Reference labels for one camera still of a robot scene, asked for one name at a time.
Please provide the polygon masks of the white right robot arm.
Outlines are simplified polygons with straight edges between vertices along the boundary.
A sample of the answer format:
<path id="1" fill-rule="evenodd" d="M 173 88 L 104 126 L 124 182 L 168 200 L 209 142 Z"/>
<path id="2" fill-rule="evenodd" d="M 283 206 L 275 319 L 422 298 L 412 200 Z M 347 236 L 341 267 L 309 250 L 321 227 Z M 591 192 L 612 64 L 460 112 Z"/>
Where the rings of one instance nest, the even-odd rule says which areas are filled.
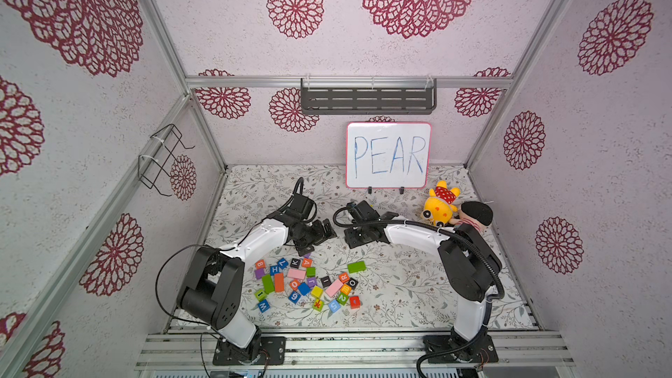
<path id="1" fill-rule="evenodd" d="M 369 243 L 406 245 L 437 256 L 451 288 L 458 296 L 458 308 L 449 334 L 423 339 L 425 354 L 416 361 L 430 363 L 471 363 L 479 367 L 498 362 L 493 339 L 488 334 L 493 302 L 505 297 L 500 279 L 502 262 L 486 243 L 484 234 L 494 213 L 479 201 L 467 201 L 458 209 L 452 226 L 432 226 L 407 220 L 397 213 L 380 215 L 367 201 L 350 202 L 332 216 L 344 229 L 350 248 Z"/>

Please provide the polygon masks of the orange R letter block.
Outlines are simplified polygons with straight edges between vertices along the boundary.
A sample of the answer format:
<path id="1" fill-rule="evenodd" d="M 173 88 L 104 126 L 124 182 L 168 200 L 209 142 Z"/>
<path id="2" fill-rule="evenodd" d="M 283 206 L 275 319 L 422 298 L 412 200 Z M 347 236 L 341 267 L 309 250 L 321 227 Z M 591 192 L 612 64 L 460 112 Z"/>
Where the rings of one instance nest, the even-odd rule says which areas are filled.
<path id="1" fill-rule="evenodd" d="M 350 280 L 348 273 L 344 272 L 339 275 L 339 281 L 341 281 L 341 283 L 345 284 L 348 280 Z"/>

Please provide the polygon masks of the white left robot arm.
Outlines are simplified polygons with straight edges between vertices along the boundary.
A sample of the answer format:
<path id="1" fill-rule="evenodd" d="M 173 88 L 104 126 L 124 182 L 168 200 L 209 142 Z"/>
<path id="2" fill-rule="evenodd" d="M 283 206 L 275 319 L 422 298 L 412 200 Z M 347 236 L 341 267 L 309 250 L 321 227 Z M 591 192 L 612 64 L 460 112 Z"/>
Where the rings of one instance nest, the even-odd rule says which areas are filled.
<path id="1" fill-rule="evenodd" d="M 204 245 L 194 253 L 177 306 L 218 334 L 222 359 L 240 363 L 271 360 L 263 350 L 261 330 L 240 311 L 245 268 L 289 241 L 297 250 L 311 252 L 316 241 L 334 237 L 331 224 L 316 216 L 315 202 L 295 193 L 233 247 L 224 250 Z"/>

